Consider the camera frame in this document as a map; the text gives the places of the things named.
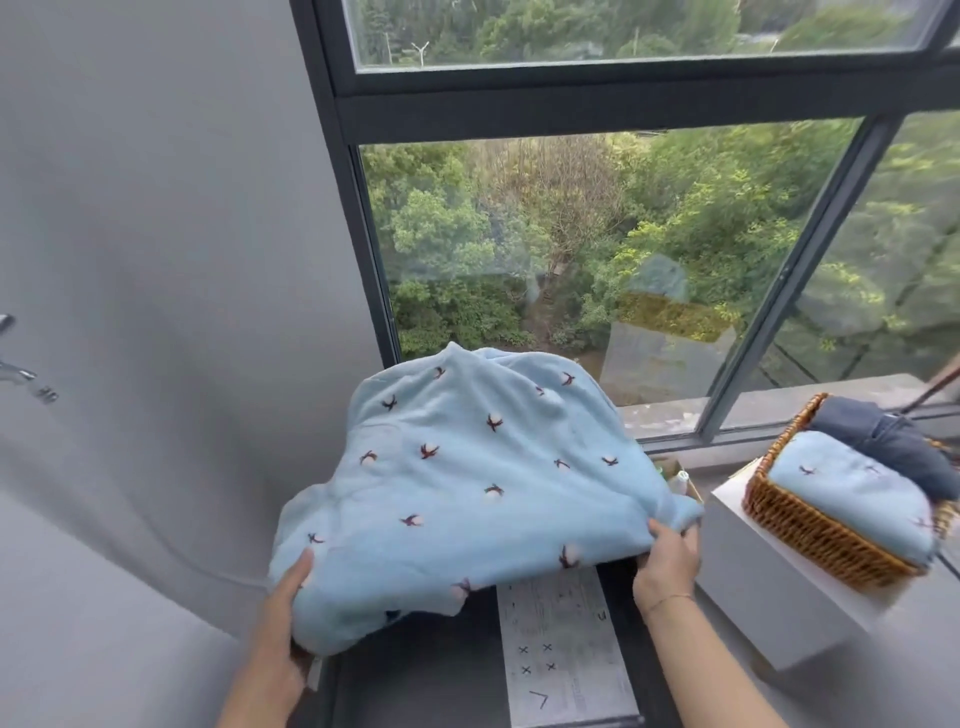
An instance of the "window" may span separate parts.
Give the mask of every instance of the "window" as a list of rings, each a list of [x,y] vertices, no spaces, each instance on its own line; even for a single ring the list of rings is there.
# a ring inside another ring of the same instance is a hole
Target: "window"
[[[960,365],[958,1],[292,0],[384,366],[569,356],[660,450],[903,406]]]
[[[903,0],[345,0],[364,69],[909,47]]]
[[[364,147],[401,355],[559,353],[692,430],[856,126]]]
[[[908,117],[727,426],[770,421],[757,403],[779,401],[758,391],[815,385],[896,408],[960,366],[958,203],[960,112]]]

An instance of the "dark window frame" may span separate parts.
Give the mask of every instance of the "dark window frame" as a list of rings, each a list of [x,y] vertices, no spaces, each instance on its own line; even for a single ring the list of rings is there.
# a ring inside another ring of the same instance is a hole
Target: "dark window frame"
[[[863,119],[713,382],[696,430],[644,440],[650,451],[772,436],[780,423],[721,426],[906,115],[960,109],[960,47],[949,47],[960,0],[915,18],[908,33],[916,47],[901,50],[359,71],[341,0],[290,4],[384,367],[400,351],[360,145]],[[932,405],[921,417],[958,412]]]

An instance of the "hand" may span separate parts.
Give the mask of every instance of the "hand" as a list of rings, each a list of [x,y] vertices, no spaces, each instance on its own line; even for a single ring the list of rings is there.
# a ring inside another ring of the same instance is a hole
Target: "hand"
[[[690,526],[681,536],[650,519],[654,547],[636,560],[634,602],[646,619],[650,610],[673,595],[693,597],[693,580],[700,570],[700,529]]]
[[[290,641],[293,601],[313,566],[305,548],[260,609],[250,657],[233,681],[217,728],[280,728],[306,687],[310,656]]]

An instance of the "folded towel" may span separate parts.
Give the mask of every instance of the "folded towel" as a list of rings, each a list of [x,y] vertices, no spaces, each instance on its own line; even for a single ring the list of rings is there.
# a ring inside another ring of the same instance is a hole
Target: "folded towel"
[[[333,477],[280,515],[270,576],[312,546],[293,636],[328,655],[477,589],[643,553],[648,518],[701,514],[577,364],[450,344],[359,386]]]
[[[905,417],[884,412],[872,402],[827,397],[809,429],[825,432],[874,458],[919,485],[931,500],[957,500],[960,473]]]
[[[933,509],[910,479],[824,432],[798,432],[769,478],[889,553],[926,567],[936,554]]]

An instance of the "wicker basket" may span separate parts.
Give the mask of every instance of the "wicker basket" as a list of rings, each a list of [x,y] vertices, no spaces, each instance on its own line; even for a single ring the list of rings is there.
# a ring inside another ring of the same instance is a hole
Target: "wicker basket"
[[[770,480],[770,469],[780,451],[797,432],[806,429],[827,396],[820,394],[810,400],[761,458],[747,483],[744,512],[821,569],[858,591],[926,573],[926,569],[888,553]],[[940,443],[931,441],[931,444],[941,447]],[[934,528],[941,540],[947,536],[953,513],[952,501],[936,503]]]

